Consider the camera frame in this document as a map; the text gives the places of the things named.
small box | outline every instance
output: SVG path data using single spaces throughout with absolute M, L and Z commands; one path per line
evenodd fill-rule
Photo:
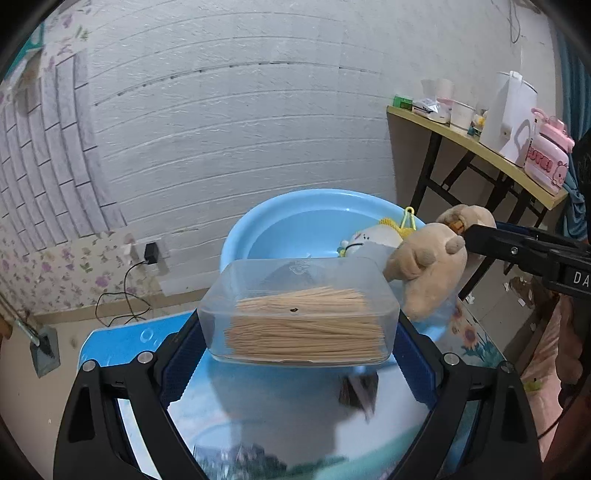
M 400 305 L 367 258 L 236 260 L 197 308 L 218 360 L 306 367 L 379 364 Z
M 395 96 L 392 105 L 398 108 L 404 108 L 405 110 L 413 111 L 413 101 L 410 98 Z

brown teddy bear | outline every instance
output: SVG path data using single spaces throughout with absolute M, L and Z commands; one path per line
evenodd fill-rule
M 402 310 L 422 320 L 452 293 L 466 268 L 462 236 L 443 223 L 428 223 L 404 239 L 384 268 L 388 282 L 405 280 Z
M 492 216 L 492 213 L 479 205 L 456 205 L 443 212 L 435 221 L 447 225 L 458 235 L 463 235 L 472 225 L 484 225 L 496 228 L 495 218 Z M 464 285 L 468 281 L 481 261 L 482 255 L 468 253 L 466 270 L 460 279 L 461 285 Z

purple flower pattern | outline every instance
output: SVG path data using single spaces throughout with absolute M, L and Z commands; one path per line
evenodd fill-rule
M 121 245 L 133 242 L 127 229 L 104 232 L 41 252 L 19 256 L 14 238 L 0 222 L 0 288 L 18 309 L 50 313 L 94 305 L 104 291 L 122 291 L 127 264 Z M 154 277 L 135 268 L 128 290 L 140 296 L 160 292 Z M 106 301 L 117 300 L 109 297 Z

green box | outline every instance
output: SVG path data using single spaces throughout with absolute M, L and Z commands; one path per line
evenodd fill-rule
M 410 98 L 395 96 L 392 105 L 405 110 L 413 111 L 413 101 Z

floor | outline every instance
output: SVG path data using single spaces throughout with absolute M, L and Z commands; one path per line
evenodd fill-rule
M 472 292 L 473 303 L 465 302 L 501 352 L 532 313 L 527 306 L 521 306 L 512 289 L 505 288 L 504 284 L 515 276 L 531 278 L 517 267 L 505 276 L 503 262 L 497 260 Z
M 145 317 L 152 319 L 186 312 L 196 306 L 196 302 L 183 303 L 153 310 Z M 53 478 L 57 434 L 76 377 L 80 348 L 88 335 L 101 327 L 97 320 L 55 325 L 61 365 L 42 378 L 37 378 L 31 362 L 29 340 L 20 330 L 14 330 L 10 340 L 2 342 L 0 414 L 21 450 L 46 480 Z
M 517 295 L 504 283 L 523 275 L 514 268 L 505 277 L 503 264 L 495 262 L 473 292 L 468 309 L 502 351 L 524 324 L 531 310 L 522 307 Z M 149 312 L 147 318 L 193 310 L 197 303 L 184 303 Z M 101 327 L 96 320 L 55 325 L 59 337 L 59 369 L 37 378 L 31 363 L 28 340 L 16 330 L 2 343 L 0 353 L 0 414 L 32 465 L 50 480 L 54 448 L 61 415 L 76 377 L 78 354 L 85 339 Z

